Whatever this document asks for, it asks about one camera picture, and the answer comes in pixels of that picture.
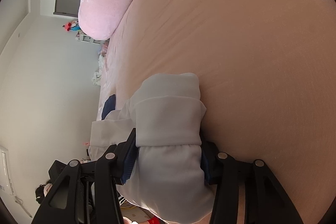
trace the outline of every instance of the black metal frame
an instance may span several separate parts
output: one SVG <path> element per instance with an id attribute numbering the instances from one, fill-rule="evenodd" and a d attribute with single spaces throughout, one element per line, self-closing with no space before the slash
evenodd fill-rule
<path id="1" fill-rule="evenodd" d="M 273 172 L 262 160 L 246 163 L 218 151 L 214 143 L 202 140 L 201 168 L 205 183 L 217 184 L 209 224 L 236 224 L 239 185 L 245 185 L 244 224 L 303 224 L 295 206 Z M 116 185 L 123 185 L 131 176 L 138 156 L 133 129 L 126 142 L 111 145 L 97 161 L 68 165 L 55 161 L 49 170 L 53 182 L 38 209 L 32 224 L 92 224 L 89 212 L 91 185 L 95 182 L 97 224 L 123 224 Z M 336 223 L 336 201 L 319 224 Z"/>

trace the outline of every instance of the bed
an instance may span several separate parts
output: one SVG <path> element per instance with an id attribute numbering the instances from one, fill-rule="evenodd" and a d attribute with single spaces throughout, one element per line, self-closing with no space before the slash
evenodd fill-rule
<path id="1" fill-rule="evenodd" d="M 110 95 L 119 109 L 155 73 L 195 73 L 207 138 L 264 159 L 316 224 L 336 196 L 335 26 L 334 0 L 133 0 L 110 40 L 97 119 Z"/>

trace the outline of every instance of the red object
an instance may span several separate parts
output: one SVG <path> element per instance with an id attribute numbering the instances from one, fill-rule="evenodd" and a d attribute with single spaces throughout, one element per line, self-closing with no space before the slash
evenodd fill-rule
<path id="1" fill-rule="evenodd" d="M 71 29 L 71 22 L 68 22 L 67 24 L 64 25 L 64 29 L 67 30 L 68 32 Z"/>
<path id="2" fill-rule="evenodd" d="M 149 222 L 149 224 L 160 224 L 160 220 L 154 216 L 152 217 L 150 220 L 147 220 Z"/>

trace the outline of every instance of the plush doll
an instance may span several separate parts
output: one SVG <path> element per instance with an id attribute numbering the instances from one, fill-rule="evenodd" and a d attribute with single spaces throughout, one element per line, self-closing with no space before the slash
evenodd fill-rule
<path id="1" fill-rule="evenodd" d="M 68 22 L 67 24 L 63 25 L 64 29 L 69 31 L 78 31 L 80 30 L 78 21 L 72 21 L 72 22 Z"/>

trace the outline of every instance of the white fabric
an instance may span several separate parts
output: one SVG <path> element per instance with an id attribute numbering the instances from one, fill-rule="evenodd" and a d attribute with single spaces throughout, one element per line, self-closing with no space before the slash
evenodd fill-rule
<path id="1" fill-rule="evenodd" d="M 92 82 L 95 86 L 100 86 L 101 74 L 103 72 L 103 67 L 104 67 L 104 59 L 105 57 L 102 54 L 100 54 L 98 58 L 99 69 L 94 72 L 93 77 L 92 77 Z"/>
<path id="2" fill-rule="evenodd" d="M 48 194 L 48 192 L 49 192 L 49 190 L 50 190 L 50 188 L 52 187 L 53 185 L 51 184 L 51 183 L 48 183 L 48 184 L 46 184 L 45 186 L 44 186 L 44 188 L 43 188 L 43 193 L 44 193 L 44 196 L 46 197 L 47 196 L 47 194 Z"/>
<path id="3" fill-rule="evenodd" d="M 206 108 L 195 74 L 157 74 L 145 80 L 121 110 L 92 123 L 92 160 L 126 141 L 136 127 L 139 155 L 118 191 L 165 221 L 195 223 L 211 212 L 214 195 L 200 168 L 200 123 Z"/>

